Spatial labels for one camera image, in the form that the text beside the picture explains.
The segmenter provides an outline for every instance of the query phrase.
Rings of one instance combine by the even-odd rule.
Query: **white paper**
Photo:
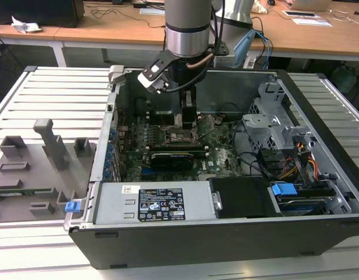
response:
[[[11,26],[15,28],[16,31],[26,34],[27,32],[37,32],[42,31],[37,23],[25,23],[15,19],[13,16]]]
[[[297,25],[315,25],[315,26],[329,26],[332,25],[327,21],[315,20],[315,19],[292,19]]]

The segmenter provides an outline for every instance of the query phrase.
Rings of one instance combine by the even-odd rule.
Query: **warning label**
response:
[[[181,188],[139,190],[138,207],[141,222],[185,220]]]

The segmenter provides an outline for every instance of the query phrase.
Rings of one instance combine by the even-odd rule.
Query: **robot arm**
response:
[[[220,18],[218,32],[212,0],[166,0],[167,49],[143,69],[138,80],[151,92],[178,92],[183,129],[192,128],[195,121],[195,84],[204,79],[213,58],[218,54],[224,33],[224,21],[237,27],[247,25],[251,29],[249,13],[253,2],[228,0],[226,4],[226,0],[222,0],[222,9],[217,13]],[[211,15],[214,19],[214,45],[209,45]],[[178,83],[178,86],[169,89],[168,79]]]
[[[220,47],[223,30],[221,17],[220,39],[209,52],[211,12],[211,0],[166,0],[167,50],[139,75],[144,87],[157,93],[177,92],[204,78]],[[169,69],[170,79],[179,87],[167,89],[167,77],[163,75],[165,69]]]

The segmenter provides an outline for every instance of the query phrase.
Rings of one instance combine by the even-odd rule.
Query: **laptop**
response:
[[[326,10],[332,0],[293,0],[293,3],[285,4],[292,10],[323,11]]]

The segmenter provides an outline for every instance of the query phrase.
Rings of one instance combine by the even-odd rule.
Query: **blue drive latch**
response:
[[[80,213],[81,212],[81,201],[68,201],[65,205],[66,213]]]
[[[272,190],[274,195],[297,195],[297,190],[291,183],[276,183],[272,185]]]

